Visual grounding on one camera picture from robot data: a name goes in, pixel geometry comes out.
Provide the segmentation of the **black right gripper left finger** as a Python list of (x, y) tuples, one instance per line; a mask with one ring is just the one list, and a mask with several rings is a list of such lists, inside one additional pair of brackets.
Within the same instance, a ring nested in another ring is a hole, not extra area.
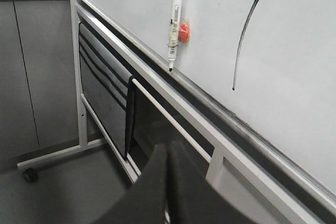
[(157, 144), (140, 177), (94, 223), (164, 223), (166, 173), (167, 150)]

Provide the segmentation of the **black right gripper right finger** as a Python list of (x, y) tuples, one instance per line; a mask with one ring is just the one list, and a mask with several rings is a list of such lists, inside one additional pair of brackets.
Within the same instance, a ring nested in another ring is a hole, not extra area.
[(254, 223), (207, 182), (182, 143), (170, 143), (167, 154), (170, 223)]

